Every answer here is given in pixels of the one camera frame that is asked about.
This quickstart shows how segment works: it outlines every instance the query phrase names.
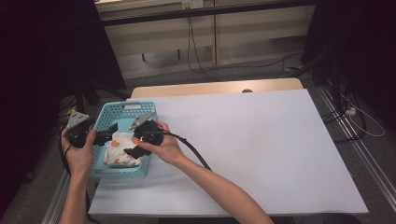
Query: white cloth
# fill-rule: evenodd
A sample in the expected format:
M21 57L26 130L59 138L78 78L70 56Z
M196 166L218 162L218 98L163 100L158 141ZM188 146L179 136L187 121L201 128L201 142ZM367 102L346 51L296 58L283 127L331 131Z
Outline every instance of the white cloth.
M125 148L134 148L136 145L132 142L133 133L113 133L113 140L107 145L104 162L107 165L136 166L140 164L142 158L137 160L126 154Z

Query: basket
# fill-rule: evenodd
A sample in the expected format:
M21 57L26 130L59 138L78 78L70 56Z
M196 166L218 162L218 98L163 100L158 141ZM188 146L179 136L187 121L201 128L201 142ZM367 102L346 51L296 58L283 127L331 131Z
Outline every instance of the basket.
M94 125L96 131L105 131L111 125L118 123L118 132L131 132L130 125L134 119L142 114L155 111L153 102L116 102L107 103L103 106L101 113ZM93 178L135 178L145 177L149 168L149 156L143 156L139 165L134 167L107 165L103 162L106 148L104 146L93 146L93 165L91 177Z

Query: white paper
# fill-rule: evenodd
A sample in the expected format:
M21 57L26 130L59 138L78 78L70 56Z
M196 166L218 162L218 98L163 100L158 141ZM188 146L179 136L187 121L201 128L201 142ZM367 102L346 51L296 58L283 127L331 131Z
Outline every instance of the white paper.
M306 90L144 100L154 101L172 133L187 138L214 172L244 189L268 214L368 212ZM90 214L228 216L155 155L146 178L102 179Z

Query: metal rail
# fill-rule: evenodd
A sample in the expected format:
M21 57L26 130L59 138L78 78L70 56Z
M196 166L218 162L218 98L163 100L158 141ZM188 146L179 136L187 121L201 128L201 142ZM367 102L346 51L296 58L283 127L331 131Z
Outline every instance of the metal rail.
M66 199L67 190L69 188L70 176L64 170L58 187L52 196L52 200L49 204L46 214L41 221L41 224L56 224L58 223L59 215L62 212L64 206L64 200Z
M332 105L332 97L329 91L324 91L322 88L320 88L319 90L322 93L321 96L325 101L327 107L329 107L331 111L335 111L335 107ZM337 117L340 116L338 112L335 112L334 115ZM347 137L356 136L358 134L345 116L341 117L337 121ZM370 153L370 150L367 148L366 145L364 145L361 139L353 141L352 146L355 148L356 152L361 158L361 161L364 163L370 175L381 189L385 198L388 200L390 206L396 212L396 188L394 184L390 181L387 174L385 174L385 172L376 162L373 155Z
M118 18L108 18L102 19L101 21L83 21L83 22L73 22L73 23L63 23L61 27L70 28L84 28L84 27L94 27L94 26L113 26L113 25L123 25L129 23L139 23L146 21L166 21L181 18L192 18L192 17L202 17L202 16L212 16L221 15L237 12L249 12L249 11L259 11L286 7L305 7L315 5L318 0L279 0L271 1L257 4L245 4L237 6L227 6L227 7L204 7L196 8L190 10L178 10L170 12L161 12L147 15L139 16L126 16Z

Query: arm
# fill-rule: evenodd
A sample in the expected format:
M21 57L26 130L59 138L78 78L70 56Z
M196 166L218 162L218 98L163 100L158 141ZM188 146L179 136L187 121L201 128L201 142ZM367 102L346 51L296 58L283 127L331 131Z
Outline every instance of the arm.
M71 145L67 140L67 132L67 128L62 131L62 149L64 153ZM66 158L70 166L71 178L66 201L64 202L64 210L62 211L59 222L61 224L85 223L85 197L93 161L92 144L95 140L95 136L96 131L90 131L83 148L70 147L66 153Z
M156 123L169 131L165 123L160 121L156 121ZM139 146L154 152L165 162L176 166L240 223L273 223L244 190L221 175L217 175L187 158L174 137L165 135L160 146L146 142L140 142Z

